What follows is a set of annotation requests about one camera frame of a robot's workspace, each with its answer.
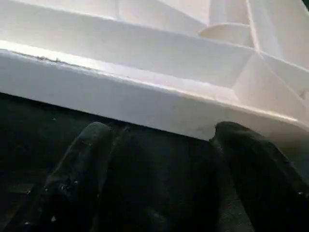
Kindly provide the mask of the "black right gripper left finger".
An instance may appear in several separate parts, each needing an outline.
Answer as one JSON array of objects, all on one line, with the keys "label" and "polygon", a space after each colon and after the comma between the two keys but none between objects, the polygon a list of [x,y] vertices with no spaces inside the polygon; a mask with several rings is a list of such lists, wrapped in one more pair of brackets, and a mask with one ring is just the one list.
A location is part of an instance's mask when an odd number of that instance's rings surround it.
[{"label": "black right gripper left finger", "polygon": [[52,172],[34,185],[5,232],[89,232],[114,147],[112,129],[88,124]]}]

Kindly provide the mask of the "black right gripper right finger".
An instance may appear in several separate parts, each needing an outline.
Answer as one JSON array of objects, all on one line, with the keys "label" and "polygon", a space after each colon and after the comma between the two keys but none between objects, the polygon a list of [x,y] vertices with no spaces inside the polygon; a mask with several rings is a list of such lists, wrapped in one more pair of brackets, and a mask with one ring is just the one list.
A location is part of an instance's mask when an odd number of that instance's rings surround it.
[{"label": "black right gripper right finger", "polygon": [[309,180],[268,138],[235,122],[215,126],[211,140],[257,232],[309,230]]}]

